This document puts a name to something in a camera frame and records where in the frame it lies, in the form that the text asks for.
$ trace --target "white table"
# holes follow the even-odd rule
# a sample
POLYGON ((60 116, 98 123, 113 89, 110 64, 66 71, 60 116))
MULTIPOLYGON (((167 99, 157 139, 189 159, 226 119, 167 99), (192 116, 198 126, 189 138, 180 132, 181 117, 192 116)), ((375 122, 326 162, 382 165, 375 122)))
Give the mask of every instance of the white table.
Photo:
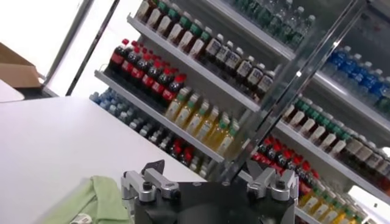
POLYGON ((0 103, 24 100, 24 95, 0 79, 0 103))
POLYGON ((160 159, 172 181, 205 181, 88 99, 1 104, 0 149, 0 223, 38 223, 82 180, 160 159))

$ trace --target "red label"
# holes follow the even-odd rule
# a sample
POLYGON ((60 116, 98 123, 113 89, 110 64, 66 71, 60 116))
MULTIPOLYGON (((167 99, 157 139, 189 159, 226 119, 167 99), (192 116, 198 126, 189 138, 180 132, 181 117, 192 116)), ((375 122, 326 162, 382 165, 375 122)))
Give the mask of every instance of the red label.
POLYGON ((140 79, 144 76, 144 72, 143 71, 140 71, 138 70, 137 68, 133 68, 133 71, 132 71, 132 77, 136 78, 136 79, 140 79))
POLYGON ((144 77, 142 78, 142 83, 145 86, 150 87, 153 85, 154 79, 150 78, 148 75, 144 75, 144 77))
POLYGON ((161 94, 164 90, 164 86, 160 85, 158 82, 155 82, 152 86, 152 90, 161 94))
POLYGON ((118 54, 116 54, 116 53, 114 53, 114 54, 112 54, 112 56, 111 56, 111 61, 113 61, 113 62, 115 62, 116 64, 122 64, 122 62, 123 62, 123 57, 122 56, 120 56, 120 55, 118 55, 118 54))
POLYGON ((163 97, 168 101, 172 101, 172 99, 176 96, 176 94, 171 93, 169 90, 164 90, 163 97))

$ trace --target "bottle label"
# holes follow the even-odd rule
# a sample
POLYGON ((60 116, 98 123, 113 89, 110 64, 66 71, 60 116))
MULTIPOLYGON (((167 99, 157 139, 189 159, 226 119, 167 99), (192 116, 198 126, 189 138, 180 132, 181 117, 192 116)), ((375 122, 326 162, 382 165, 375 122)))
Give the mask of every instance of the bottle label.
POLYGON ((146 87, 151 87, 154 83, 154 79, 149 77, 148 75, 144 75, 144 77, 142 78, 142 83, 146 86, 146 87))
POLYGON ((123 60, 124 58, 119 54, 114 53, 111 56, 111 61, 115 62, 118 65, 122 64, 123 60))
POLYGON ((319 219, 327 210, 328 210, 329 206, 324 204, 324 205, 321 205, 313 214, 313 218, 315 219, 319 219))
POLYGON ((169 16, 164 16, 157 28, 157 33, 163 35, 171 22, 172 20, 169 16))
POLYGON ((204 42, 201 39, 197 39, 194 43, 193 48, 190 50, 190 57, 196 58, 200 50, 204 46, 204 42))
POLYGON ((240 59, 241 57, 238 54, 232 52, 231 54, 229 54, 229 57, 227 58, 225 64, 230 69, 235 69, 240 59))
POLYGON ((307 202, 306 204, 302 207, 302 210, 305 211, 305 212, 309 212, 310 209, 315 205, 317 204, 318 202, 318 199, 316 197, 311 197, 307 202))
POLYGON ((190 111, 188 111, 187 109, 183 109, 180 112, 180 114, 177 116, 175 124, 179 127, 182 127, 184 125, 185 121, 187 121, 187 118, 189 115, 190 115, 190 111))
POLYGON ((188 125, 186 131, 189 133, 189 134, 193 134, 195 129, 197 128, 197 126, 200 124, 200 118, 198 116, 194 116, 192 119, 191 119, 191 122, 190 124, 188 125))
POLYGON ((174 116, 176 115, 178 109, 179 109, 179 104, 173 101, 170 104, 168 110, 166 110, 166 114, 165 114, 166 118, 168 118, 169 120, 174 119, 174 116))
POLYGON ((171 33, 168 36, 168 40, 172 43, 175 42, 175 39, 177 38, 177 36, 180 34, 182 30, 183 28, 181 27, 181 25, 175 24, 175 26, 173 26, 172 28, 171 33))
POLYGON ((206 47, 206 52, 210 55, 216 55, 221 47, 222 45, 218 40, 212 39, 206 47))
POLYGON ((159 84, 158 82, 154 82, 154 84, 152 85, 152 90, 155 93, 161 94, 164 90, 164 86, 159 84))
POLYGON ((268 76, 263 76, 261 81, 258 83, 257 88, 262 90, 262 92, 266 93, 268 89, 271 87, 273 81, 268 76))
POLYGON ((250 73, 250 75, 248 76, 248 82, 251 83, 252 85, 256 85, 258 83, 258 81, 262 78, 263 76, 263 73, 255 68, 253 69, 253 71, 250 73))
POLYGON ((221 145, 219 145, 219 147, 217 149, 217 153, 220 155, 223 155, 226 152, 227 148, 232 143, 232 141, 233 141, 233 138, 231 138, 231 137, 224 138, 224 140, 221 142, 221 145))
POLYGON ((182 40, 180 41, 179 43, 179 48, 180 49, 184 49, 187 47, 187 45, 190 43, 190 41, 192 40, 193 38, 193 34, 190 32, 190 31, 187 31, 184 33, 184 36, 182 38, 182 40))
POLYGON ((337 217, 337 212, 335 211, 330 211, 325 218, 323 219, 322 223, 323 224, 331 224, 331 222, 337 217))
POLYGON ((151 17, 149 17, 146 24, 149 27, 154 27, 160 16, 161 16, 161 12, 159 11, 159 9, 154 9, 151 14, 151 17))

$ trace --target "blue water bottle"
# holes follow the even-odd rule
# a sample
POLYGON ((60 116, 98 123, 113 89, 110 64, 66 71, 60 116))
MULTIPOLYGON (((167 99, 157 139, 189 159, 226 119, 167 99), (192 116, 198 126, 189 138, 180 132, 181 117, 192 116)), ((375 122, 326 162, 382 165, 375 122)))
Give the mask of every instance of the blue water bottle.
POLYGON ((349 57, 340 66, 339 70, 335 72, 333 79, 340 84, 344 84, 348 80, 349 74, 351 74, 353 70, 355 70, 355 68, 358 66, 360 59, 360 54, 355 54, 353 57, 349 57))

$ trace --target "plastic bottle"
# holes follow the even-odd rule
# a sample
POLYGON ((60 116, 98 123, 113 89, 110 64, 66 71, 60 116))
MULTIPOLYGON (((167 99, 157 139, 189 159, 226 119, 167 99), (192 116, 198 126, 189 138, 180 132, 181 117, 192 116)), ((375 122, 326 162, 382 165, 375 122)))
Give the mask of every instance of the plastic bottle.
POLYGON ((348 58, 351 51, 350 46, 345 46, 338 51, 335 51, 328 58, 328 61, 322 67, 322 72, 329 77, 333 77, 333 74, 341 67, 344 61, 348 58))
POLYGON ((278 34, 281 31, 283 23, 285 22, 285 19, 291 10, 292 4, 293 0, 285 0, 285 2, 281 4, 281 6, 274 14, 274 17, 272 17, 266 28, 268 33, 270 33, 272 36, 278 34))
POLYGON ((277 38, 281 42, 288 43, 292 39, 295 29, 302 20, 302 14, 304 11, 305 9, 300 6, 294 11, 294 13, 285 19, 282 28, 277 32, 277 38))
POLYGON ((190 135, 194 135, 198 131, 199 126, 205 119, 209 107, 210 104, 208 103, 208 100, 203 101, 199 111, 194 114, 194 116, 191 118, 190 122, 188 123, 188 126, 185 130, 187 131, 187 133, 189 133, 190 135))
POLYGON ((168 14, 161 19, 156 32, 163 37, 167 37, 171 33, 173 26, 180 20, 182 13, 183 11, 176 4, 172 4, 168 14))
POLYGON ((208 46, 211 40, 212 34, 213 31, 209 27, 206 27, 202 32, 202 35, 195 41, 194 46, 191 48, 189 52, 190 57, 196 58, 201 62, 205 61, 203 55, 205 53, 206 46, 208 46))
POLYGON ((294 35, 292 36, 291 40, 287 42, 287 45, 291 49, 296 50, 300 46, 301 42, 305 39, 307 33, 314 25, 315 21, 316 17, 310 15, 304 22, 300 23, 295 29, 294 35))
POLYGON ((221 156, 224 156, 226 150, 229 148, 229 146, 234 141, 234 138, 239 130, 239 125, 237 122, 233 122, 233 124, 230 127, 230 130, 226 135, 224 136, 222 142, 219 146, 216 148, 216 152, 220 154, 221 156))
POLYGON ((351 74, 358 66, 360 59, 360 54, 355 54, 353 57, 349 57, 340 66, 339 70, 335 72, 333 79, 340 84, 344 84, 348 81, 349 74, 351 74))
POLYGON ((168 35, 168 41, 173 45, 178 45, 182 39, 184 33, 190 29, 193 18, 188 12, 184 12, 180 18, 179 23, 175 24, 172 28, 171 33, 168 35))
POLYGON ((180 128, 184 129, 188 123, 188 120, 192 117, 194 110, 196 109, 197 101, 200 96, 198 93, 195 93, 191 96, 188 103, 180 110, 180 113, 177 115, 175 124, 180 128))
POLYGON ((157 8, 153 9, 149 19, 146 22, 146 25, 151 29, 156 29, 160 24, 162 18, 168 13, 169 10, 169 1, 160 0, 157 4, 157 8))
POLYGON ((211 134, 213 127, 215 126, 216 118, 219 115, 218 107, 214 106, 210 115, 204 120, 203 124, 200 125, 198 131, 195 132, 195 138, 201 142, 205 142, 207 137, 211 134))

